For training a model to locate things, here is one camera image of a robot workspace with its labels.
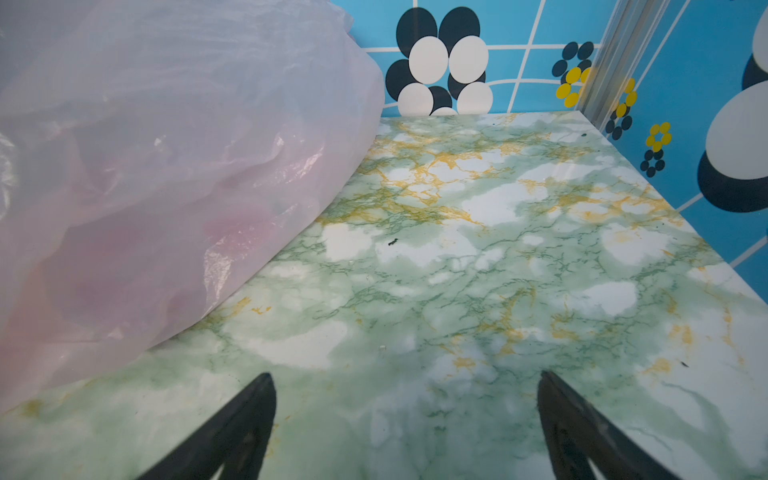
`green marble tabletop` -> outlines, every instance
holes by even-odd
[[[5,413],[0,478],[135,478],[264,371],[266,480],[552,478],[543,369],[684,478],[765,478],[766,339],[766,304],[578,112],[382,119],[203,321]]]

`plastic bag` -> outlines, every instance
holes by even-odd
[[[81,19],[0,91],[0,412],[225,300],[341,190],[384,102],[327,0],[59,3]]]

